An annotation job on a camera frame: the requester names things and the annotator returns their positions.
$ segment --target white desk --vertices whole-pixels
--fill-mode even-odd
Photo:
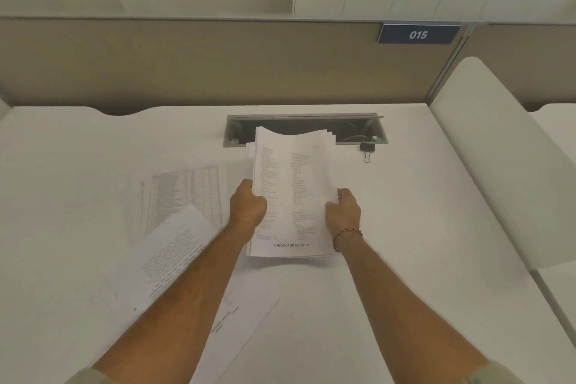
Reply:
[[[552,103],[532,112],[551,139],[576,164],[576,103]],[[538,271],[542,280],[561,309],[559,318],[571,326],[571,336],[576,334],[576,261]]]
[[[20,107],[0,121],[0,370],[61,383],[109,335],[83,286],[128,251],[117,176],[158,158],[229,161],[227,114],[384,115],[371,164],[336,148],[338,186],[362,206],[367,240],[487,356],[527,384],[569,383],[576,352],[450,143],[423,104],[161,107],[126,117]],[[220,384],[391,383],[341,256],[256,259],[280,302]]]

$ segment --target binder clip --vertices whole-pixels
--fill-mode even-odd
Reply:
[[[376,150],[376,145],[374,143],[360,143],[360,151],[364,152],[364,162],[370,164],[370,155]]]

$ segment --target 015 sign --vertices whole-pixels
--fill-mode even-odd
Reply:
[[[460,31],[459,24],[384,23],[379,44],[452,44]]]

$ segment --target paper stack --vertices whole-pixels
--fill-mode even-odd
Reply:
[[[336,137],[326,130],[280,135],[256,128],[252,190],[268,201],[248,243],[253,257],[312,257],[334,253],[325,221],[327,201],[338,202],[330,162]]]

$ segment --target bracelet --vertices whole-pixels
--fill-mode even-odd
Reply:
[[[340,231],[338,234],[336,234],[336,235],[334,236],[334,239],[332,240],[332,244],[334,245],[334,250],[335,250],[336,252],[340,253],[340,251],[339,251],[338,249],[336,249],[336,239],[337,239],[338,237],[340,237],[342,234],[348,233],[348,232],[350,232],[350,231],[354,231],[354,232],[360,234],[360,237],[364,237],[364,235],[362,235],[362,231],[361,231],[360,229],[357,229],[357,228],[346,228],[346,229],[342,229],[342,231]]]

